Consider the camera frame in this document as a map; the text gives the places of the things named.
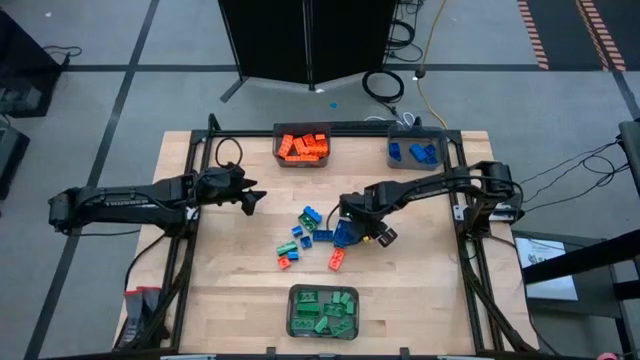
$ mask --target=black cabinet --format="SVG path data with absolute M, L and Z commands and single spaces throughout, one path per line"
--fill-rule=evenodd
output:
M 0 113 L 47 114 L 62 67 L 0 10 Z
M 315 84 L 382 66 L 398 0 L 219 0 L 241 76 Z

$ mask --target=desk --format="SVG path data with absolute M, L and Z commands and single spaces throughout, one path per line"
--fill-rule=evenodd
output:
M 165 134 L 154 181 L 183 173 L 189 137 L 189 132 Z M 385 218 L 399 238 L 386 249 L 377 243 L 349 247 L 337 273 L 327 267 L 330 244 L 301 250 L 301 260 L 285 271 L 276 261 L 276 247 L 291 241 L 291 228 L 306 205 L 326 216 L 342 193 L 428 174 L 389 168 L 385 138 L 333 137 L 331 159 L 322 169 L 280 168 L 271 155 L 271 138 L 237 139 L 244 149 L 241 165 L 247 178 L 257 180 L 255 189 L 268 195 L 250 217 L 239 205 L 202 209 L 181 353 L 259 354 L 270 346 L 279 354 L 391 355 L 400 347 L 409 347 L 412 355 L 474 353 L 447 196 L 410 203 Z M 214 139 L 214 148 L 218 141 Z M 493 159 L 486 132 L 463 132 L 463 141 L 469 164 Z M 232 143 L 222 146 L 221 161 L 236 161 L 237 156 Z M 492 224 L 492 232 L 512 239 L 506 224 Z M 138 252 L 160 235 L 160 229 L 143 227 Z M 161 286 L 168 248 L 166 240 L 140 259 L 131 274 L 131 289 Z M 485 240 L 485 253 L 496 304 L 523 338 L 537 347 L 515 251 Z M 289 337 L 285 313 L 294 284 L 355 287 L 361 304 L 358 337 L 353 341 Z M 487 317 L 478 304 L 485 347 L 490 348 Z M 173 324 L 174 314 L 171 308 L 167 324 Z M 121 324 L 125 317 L 123 309 Z

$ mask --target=bin of green bricks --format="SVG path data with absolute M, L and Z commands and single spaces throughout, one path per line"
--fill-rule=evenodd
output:
M 353 340 L 358 336 L 358 291 L 348 286 L 297 284 L 289 290 L 287 333 Z

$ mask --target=yellow cable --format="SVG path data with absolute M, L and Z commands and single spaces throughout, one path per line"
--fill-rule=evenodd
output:
M 422 64 L 420 65 L 421 71 L 424 71 L 424 66 L 425 66 L 425 63 L 427 62 L 427 55 L 429 54 L 429 48 L 431 47 L 431 39 L 433 38 L 433 32 L 436 29 L 436 24 L 438 23 L 438 20 L 440 19 L 440 15 L 442 14 L 442 10 L 444 9 L 444 6 L 446 4 L 447 4 L 447 0 L 442 0 L 442 5 L 440 5 L 440 9 L 438 10 L 436 17 L 433 20 L 433 24 L 431 24 L 431 31 L 429 31 L 429 39 L 427 40 L 427 46 L 424 48 L 424 56 L 422 57 Z M 416 81 L 418 83 L 418 92 L 420 93 L 422 100 L 424 100 L 425 105 L 427 105 L 427 109 L 429 109 L 429 112 L 431 113 L 431 115 L 435 116 L 436 119 L 440 121 L 440 123 L 442 124 L 442 126 L 444 126 L 445 129 L 448 129 L 449 127 L 447 126 L 447 122 L 444 121 L 442 116 L 440 116 L 435 110 L 433 110 L 431 105 L 429 105 L 429 101 L 427 100 L 427 97 L 422 92 L 422 86 L 420 86 L 420 80 L 422 79 L 418 79 L 418 81 Z

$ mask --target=blue lego brick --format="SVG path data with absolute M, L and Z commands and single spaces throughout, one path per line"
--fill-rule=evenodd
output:
M 331 230 L 314 230 L 313 241 L 333 241 L 333 231 Z
M 300 235 L 302 235 L 302 227 L 300 227 L 300 225 L 294 227 L 293 229 L 291 229 L 291 232 L 293 233 L 293 236 L 298 237 Z
M 417 162 L 424 162 L 427 159 L 427 153 L 424 152 L 424 149 L 418 144 L 411 145 L 409 152 Z
M 300 238 L 300 245 L 302 245 L 303 249 L 308 249 L 313 246 L 313 242 L 311 241 L 310 237 L 303 236 Z
M 311 206 L 305 206 L 304 213 L 309 215 L 309 217 L 311 217 L 313 221 L 317 222 L 318 225 L 322 223 L 322 215 L 318 214 L 315 210 L 313 210 Z
M 358 243 L 358 239 L 351 234 L 351 223 L 349 221 L 340 220 L 333 233 L 333 244 L 336 247 L 347 247 Z
M 402 153 L 400 152 L 400 144 L 391 143 L 389 144 L 389 157 L 396 161 L 402 161 Z
M 437 165 L 438 164 L 438 154 L 436 153 L 436 147 L 434 145 L 427 145 L 424 148 L 425 154 L 427 154 L 427 158 L 425 159 L 425 163 L 429 165 Z

